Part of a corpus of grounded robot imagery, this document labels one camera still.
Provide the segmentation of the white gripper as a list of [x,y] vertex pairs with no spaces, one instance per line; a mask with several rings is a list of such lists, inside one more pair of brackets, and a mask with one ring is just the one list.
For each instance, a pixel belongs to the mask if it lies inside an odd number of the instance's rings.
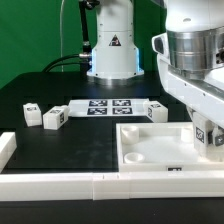
[[208,133],[208,143],[216,147],[222,146],[224,144],[224,91],[204,81],[187,79],[175,74],[169,69],[167,60],[160,54],[157,55],[157,65],[164,90],[218,125]]

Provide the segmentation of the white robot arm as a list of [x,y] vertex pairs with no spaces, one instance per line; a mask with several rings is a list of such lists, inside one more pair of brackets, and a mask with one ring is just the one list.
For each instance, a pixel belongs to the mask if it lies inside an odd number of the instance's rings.
[[[189,108],[196,142],[224,144],[224,0],[151,0],[161,11],[148,31],[161,84]],[[139,76],[128,0],[100,0],[97,44],[87,77],[104,83]]]

